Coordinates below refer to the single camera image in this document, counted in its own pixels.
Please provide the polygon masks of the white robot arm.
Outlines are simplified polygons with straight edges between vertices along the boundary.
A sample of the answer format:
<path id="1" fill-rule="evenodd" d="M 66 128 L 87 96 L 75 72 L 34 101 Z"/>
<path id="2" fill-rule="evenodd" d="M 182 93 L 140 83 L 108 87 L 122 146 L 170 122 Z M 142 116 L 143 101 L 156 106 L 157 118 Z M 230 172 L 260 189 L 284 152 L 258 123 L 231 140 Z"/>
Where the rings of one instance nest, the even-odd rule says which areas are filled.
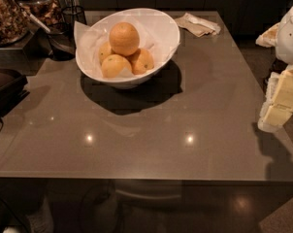
<path id="1" fill-rule="evenodd" d="M 257 38 L 256 44 L 274 47 L 276 58 L 286 64 L 280 74 L 273 71 L 268 78 L 266 101 L 258 120 L 260 130 L 276 132 L 293 115 L 293 6 L 280 22 Z"/>

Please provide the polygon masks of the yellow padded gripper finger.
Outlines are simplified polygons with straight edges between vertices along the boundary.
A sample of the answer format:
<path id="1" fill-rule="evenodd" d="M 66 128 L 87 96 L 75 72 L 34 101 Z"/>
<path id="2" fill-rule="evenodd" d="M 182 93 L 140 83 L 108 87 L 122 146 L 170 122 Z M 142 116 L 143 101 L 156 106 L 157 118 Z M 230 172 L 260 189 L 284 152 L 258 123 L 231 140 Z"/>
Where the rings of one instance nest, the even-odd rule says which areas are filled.
<path id="1" fill-rule="evenodd" d="M 293 65 L 288 65 L 280 74 L 273 72 L 270 75 L 265 97 L 258 128 L 273 133 L 293 115 Z"/>

